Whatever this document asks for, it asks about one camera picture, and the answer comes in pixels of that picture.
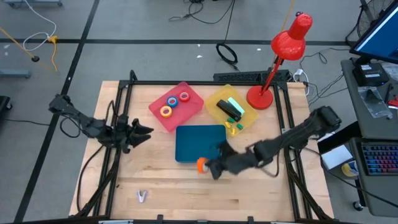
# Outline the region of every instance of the lamp base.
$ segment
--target lamp base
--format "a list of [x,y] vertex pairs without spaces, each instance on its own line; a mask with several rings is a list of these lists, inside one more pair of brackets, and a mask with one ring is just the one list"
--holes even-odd
[[267,109],[274,101],[274,96],[270,90],[267,90],[264,94],[260,95],[261,87],[262,86],[258,85],[250,88],[246,95],[246,100],[250,106],[257,110]]

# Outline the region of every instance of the lamp shade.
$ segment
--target lamp shade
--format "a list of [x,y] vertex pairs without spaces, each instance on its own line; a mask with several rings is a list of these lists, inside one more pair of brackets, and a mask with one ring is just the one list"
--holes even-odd
[[312,17],[308,14],[297,16],[289,30],[278,34],[271,41],[271,48],[279,57],[286,60],[298,60],[305,51],[304,36],[312,26]]

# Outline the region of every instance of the wooden table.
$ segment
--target wooden table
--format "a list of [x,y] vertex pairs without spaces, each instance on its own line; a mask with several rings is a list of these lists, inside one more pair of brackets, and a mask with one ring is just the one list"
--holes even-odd
[[[280,173],[277,178],[269,177],[260,170],[248,169],[237,176],[224,172],[220,180],[213,180],[211,174],[198,174],[195,165],[180,164],[175,161],[175,132],[168,133],[149,111],[148,106],[160,95],[170,90],[170,85],[134,85],[129,107],[130,122],[139,118],[144,126],[155,129],[152,138],[121,156],[117,188],[115,190],[111,218],[150,219],[163,214],[165,220],[247,220],[253,216],[257,221],[293,221],[292,203],[285,170],[283,153],[280,153]],[[250,86],[235,86],[242,96]],[[300,124],[309,115],[304,86],[301,83],[288,83],[295,124]],[[206,99],[220,86],[192,86]],[[118,82],[103,82],[98,97],[95,118],[104,118],[106,107],[116,97]],[[280,91],[284,120],[287,115],[283,93]],[[236,137],[228,139],[237,151],[260,139],[280,135],[275,102],[267,110],[257,111],[258,120]],[[216,124],[216,121],[203,108],[185,124]],[[100,147],[89,139],[83,164]],[[317,144],[310,141],[309,148],[318,150]],[[319,156],[302,151],[303,168],[308,191],[324,209],[333,216],[328,189]],[[88,165],[82,180],[81,206],[90,199],[98,186],[104,150]],[[266,166],[275,172],[276,160]],[[139,203],[137,190],[147,190],[144,203]],[[302,197],[298,191],[301,216],[304,217]],[[108,191],[105,190],[101,206],[104,213]],[[76,213],[76,193],[70,214]]]

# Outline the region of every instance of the keyboard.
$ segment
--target keyboard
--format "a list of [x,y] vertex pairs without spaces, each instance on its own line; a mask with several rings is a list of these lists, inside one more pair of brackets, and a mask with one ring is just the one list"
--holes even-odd
[[[229,73],[215,73],[213,75],[214,81],[224,82],[260,82],[263,83],[268,77],[268,71],[255,72],[229,72]],[[290,79],[288,70],[278,70],[272,81],[287,82]]]
[[367,142],[361,149],[367,175],[398,175],[398,142]]

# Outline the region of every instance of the monitor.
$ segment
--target monitor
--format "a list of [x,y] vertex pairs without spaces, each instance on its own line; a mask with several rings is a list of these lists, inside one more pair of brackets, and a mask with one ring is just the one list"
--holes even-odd
[[398,1],[393,1],[382,12],[349,52],[368,59],[398,63]]

